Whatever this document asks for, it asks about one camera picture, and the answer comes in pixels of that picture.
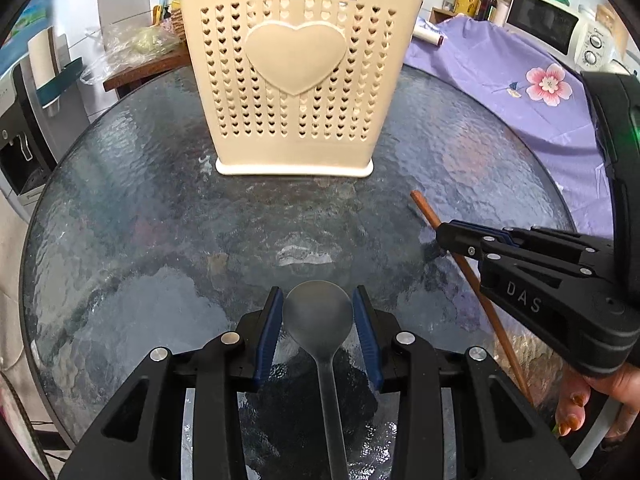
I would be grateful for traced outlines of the right hand orange nails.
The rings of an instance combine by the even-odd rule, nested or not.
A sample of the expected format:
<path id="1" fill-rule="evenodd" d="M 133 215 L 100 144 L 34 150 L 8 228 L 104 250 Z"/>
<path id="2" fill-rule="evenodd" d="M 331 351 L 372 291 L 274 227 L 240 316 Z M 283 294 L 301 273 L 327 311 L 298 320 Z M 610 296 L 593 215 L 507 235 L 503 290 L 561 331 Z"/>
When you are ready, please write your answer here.
<path id="1" fill-rule="evenodd" d="M 640 370 L 625 363 L 615 374 L 605 378 L 582 376 L 565 365 L 560 385 L 558 405 L 555 410 L 556 428 L 561 437 L 582 428 L 586 420 L 586 405 L 591 393 L 610 396 L 622 404 L 608 440 L 619 441 L 628 434 L 640 410 Z"/>

